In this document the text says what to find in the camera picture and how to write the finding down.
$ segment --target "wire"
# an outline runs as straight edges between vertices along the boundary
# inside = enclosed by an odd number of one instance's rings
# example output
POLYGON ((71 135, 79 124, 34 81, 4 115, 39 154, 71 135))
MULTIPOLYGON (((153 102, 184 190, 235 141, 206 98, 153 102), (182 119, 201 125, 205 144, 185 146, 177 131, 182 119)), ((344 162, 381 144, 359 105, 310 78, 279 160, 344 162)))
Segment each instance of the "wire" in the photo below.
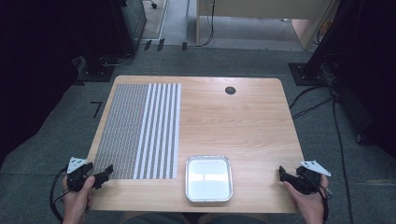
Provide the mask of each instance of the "wire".
POLYGON ((66 193, 63 193, 61 196, 59 196, 58 198, 55 199, 55 201, 53 201, 53 203, 56 203, 59 199, 61 199, 64 195, 70 193, 70 190, 68 190, 66 193))
POLYGON ((324 100, 324 101, 320 102, 320 103, 317 104, 317 105, 314 105, 314 106, 312 106, 312 107, 310 107, 310 108, 308 108, 308 109, 306 109, 306 110, 303 110, 303 111, 301 111, 301 112, 295 114, 292 118, 293 118, 293 119, 297 119, 297 118, 299 118, 299 117, 302 117, 302 116, 304 116, 306 113, 308 113, 308 111, 313 110, 313 109, 316 109, 316 108, 319 107, 320 105, 325 105, 325 104, 329 103, 331 100, 332 100, 332 97, 329 98, 329 99, 327 99, 327 100, 324 100))
POLYGON ((390 167, 391 167, 393 164, 394 164, 394 161, 391 162, 390 165, 388 165, 387 173, 385 174, 385 178, 386 178, 386 179, 389 179, 389 170, 390 170, 390 167))
POLYGON ((352 216, 352 205, 350 202, 350 193, 349 193, 349 185, 347 182, 347 172, 346 172, 346 163, 345 163, 345 158, 344 158, 344 146, 343 146, 343 142, 341 139, 341 134, 340 134, 340 129, 338 127, 338 121, 337 121, 337 117, 336 117, 336 113, 335 113, 335 99, 333 99, 332 101, 332 115, 334 118, 334 124, 335 124, 335 129, 337 131, 337 136, 338 136, 338 142, 340 144, 340 149, 341 149, 341 162, 342 162, 342 166, 343 166, 343 175, 344 175, 344 180, 346 183, 346 198, 347 198, 347 209, 349 212, 349 221, 351 224, 353 224, 353 216, 352 216))
POLYGON ((321 87, 325 87, 325 86, 315 86, 315 87, 311 87, 311 88, 308 88, 308 89, 303 90, 302 92, 300 92, 300 94, 298 94, 298 95, 296 96, 296 98, 294 99, 293 103, 291 103, 291 105, 289 106, 289 109, 291 109, 291 108, 297 103, 297 100, 298 100, 302 95, 306 94, 306 93, 309 92, 309 91, 312 91, 312 90, 315 90, 315 89, 318 89, 318 88, 321 88, 321 87))
POLYGON ((53 191, 55 191, 55 186, 56 186, 56 182, 59 179, 59 176, 65 172, 67 170, 67 165, 55 176, 55 178, 53 179, 52 182, 52 186, 49 192, 49 207, 53 213, 53 215, 56 216, 56 218, 62 223, 64 221, 64 218, 61 216, 61 214, 59 214, 58 209, 56 208, 56 201, 61 198, 58 197, 55 201, 53 201, 53 191))
POLYGON ((107 67, 107 66, 121 66, 121 65, 125 65, 126 63, 128 63, 134 57, 133 54, 130 54, 130 55, 127 54, 126 56, 129 56, 129 58, 123 63, 103 63, 102 66, 107 67))
POLYGON ((203 45, 197 45, 197 47, 204 47, 204 46, 208 45, 208 44, 215 38, 215 37, 214 37, 215 30, 214 30, 214 28, 213 28, 213 17, 214 17, 214 15, 215 15, 215 4, 216 4, 216 0, 213 0, 213 5, 212 5, 212 22, 211 22, 211 24, 209 24, 210 27, 211 27, 210 36, 209 36, 209 38, 206 40, 206 42, 205 42, 203 45))

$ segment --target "hand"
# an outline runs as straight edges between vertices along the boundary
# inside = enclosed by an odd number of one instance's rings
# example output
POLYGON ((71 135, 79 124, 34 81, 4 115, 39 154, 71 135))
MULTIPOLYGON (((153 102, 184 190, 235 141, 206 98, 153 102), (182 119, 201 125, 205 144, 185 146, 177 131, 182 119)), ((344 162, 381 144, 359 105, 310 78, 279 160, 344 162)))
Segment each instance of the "hand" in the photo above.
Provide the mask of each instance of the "hand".
MULTIPOLYGON (((326 175, 321 175, 320 185, 323 188, 329 187, 329 180, 326 175)), ((320 194, 304 195, 297 191, 289 182, 284 181, 283 185, 292 197, 294 206, 298 208, 305 223, 307 224, 322 224, 323 223, 323 203, 320 194)), ((323 196, 326 196, 324 189, 320 188, 323 196)))
MULTIPOLYGON (((70 191, 64 195, 64 223, 82 224, 85 221, 85 210, 91 207, 93 197, 91 188, 95 177, 90 176, 79 192, 70 191)), ((64 190, 67 190, 67 176, 63 181, 64 190)))

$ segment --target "black and white striped pattern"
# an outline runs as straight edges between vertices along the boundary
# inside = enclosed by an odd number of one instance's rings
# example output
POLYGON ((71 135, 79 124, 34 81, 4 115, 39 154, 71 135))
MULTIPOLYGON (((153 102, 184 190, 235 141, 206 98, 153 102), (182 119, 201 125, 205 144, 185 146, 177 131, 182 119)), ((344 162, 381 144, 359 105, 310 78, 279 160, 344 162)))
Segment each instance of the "black and white striped pattern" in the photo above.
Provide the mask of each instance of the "black and white striped pattern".
POLYGON ((93 163, 113 179, 177 177, 181 84, 119 84, 93 163))

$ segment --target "black grommet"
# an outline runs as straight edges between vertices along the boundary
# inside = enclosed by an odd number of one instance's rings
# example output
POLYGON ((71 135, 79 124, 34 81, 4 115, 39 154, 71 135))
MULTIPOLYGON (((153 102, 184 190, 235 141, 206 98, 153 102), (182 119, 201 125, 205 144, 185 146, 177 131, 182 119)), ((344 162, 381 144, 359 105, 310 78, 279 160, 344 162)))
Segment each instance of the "black grommet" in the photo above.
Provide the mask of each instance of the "black grommet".
POLYGON ((225 89, 225 92, 227 92, 227 94, 233 95, 233 94, 236 93, 236 90, 235 90, 234 87, 227 87, 227 88, 225 89))

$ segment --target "table leg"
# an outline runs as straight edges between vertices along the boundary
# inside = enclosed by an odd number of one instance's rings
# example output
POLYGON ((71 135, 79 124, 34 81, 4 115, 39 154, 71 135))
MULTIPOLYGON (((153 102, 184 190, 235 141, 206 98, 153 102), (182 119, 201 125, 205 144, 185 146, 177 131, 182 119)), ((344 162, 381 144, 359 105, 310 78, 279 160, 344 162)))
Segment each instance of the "table leg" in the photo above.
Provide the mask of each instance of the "table leg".
POLYGON ((199 4, 200 3, 199 3, 199 1, 200 0, 197 0, 197 18, 196 18, 196 32, 195 32, 197 46, 200 45, 200 43, 199 43, 199 28, 200 28, 200 14, 199 14, 199 4))

